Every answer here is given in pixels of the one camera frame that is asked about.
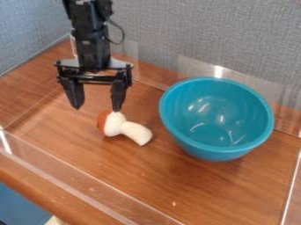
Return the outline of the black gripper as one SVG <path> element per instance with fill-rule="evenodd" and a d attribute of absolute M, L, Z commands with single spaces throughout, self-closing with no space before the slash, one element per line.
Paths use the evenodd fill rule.
<path fill-rule="evenodd" d="M 111 57 L 108 29 L 90 33 L 72 30 L 76 56 L 55 63 L 57 79 L 72 107 L 79 110 L 84 103 L 83 83 L 111 84 L 111 108 L 122 110 L 127 87 L 131 86 L 128 62 Z"/>

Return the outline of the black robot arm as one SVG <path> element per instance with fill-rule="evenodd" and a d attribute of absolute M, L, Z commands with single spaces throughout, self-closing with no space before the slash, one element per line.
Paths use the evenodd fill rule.
<path fill-rule="evenodd" d="M 111 0 L 63 0 L 68 19 L 72 21 L 71 37 L 73 38 L 76 56 L 57 60 L 57 81 L 75 109 L 84 103 L 86 83 L 111 86 L 111 108 L 122 110 L 127 88 L 132 84 L 132 64 L 111 57 L 108 26 L 111 23 Z"/>

